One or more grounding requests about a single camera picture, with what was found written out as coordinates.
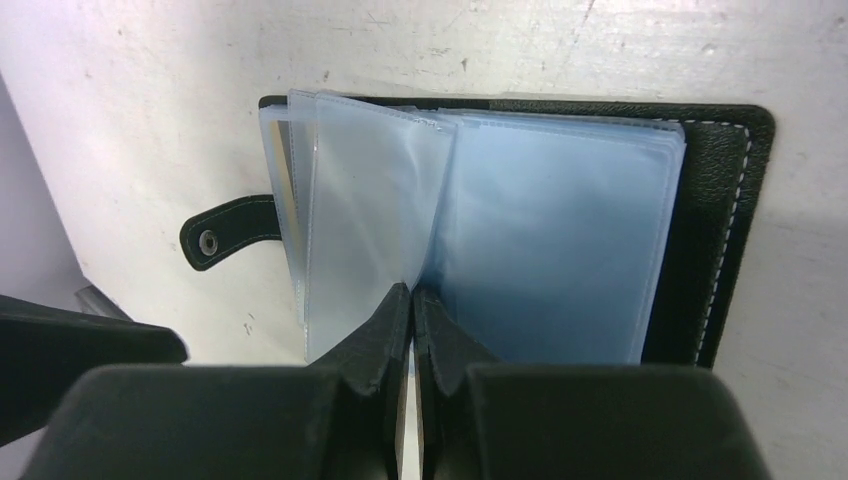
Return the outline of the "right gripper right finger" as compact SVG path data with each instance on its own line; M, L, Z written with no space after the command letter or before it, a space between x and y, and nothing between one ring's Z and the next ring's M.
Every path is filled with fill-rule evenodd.
M412 296L426 479L767 479L731 392L693 367L512 364Z

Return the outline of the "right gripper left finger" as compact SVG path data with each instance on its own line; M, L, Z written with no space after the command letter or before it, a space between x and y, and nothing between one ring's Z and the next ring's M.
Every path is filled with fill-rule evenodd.
M412 298L304 367L114 365L85 374L27 479L396 479Z

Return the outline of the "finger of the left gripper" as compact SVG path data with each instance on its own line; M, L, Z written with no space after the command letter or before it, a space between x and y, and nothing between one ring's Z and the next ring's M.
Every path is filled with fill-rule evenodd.
M1 297L1 444L46 425L86 372L113 364L181 364L172 330Z

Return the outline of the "black leather card holder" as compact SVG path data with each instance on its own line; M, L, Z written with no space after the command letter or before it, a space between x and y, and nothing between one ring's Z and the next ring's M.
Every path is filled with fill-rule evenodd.
M204 271L281 242L308 360L404 284L509 362L704 368L776 133L756 105L297 90L260 125L271 192L180 244Z

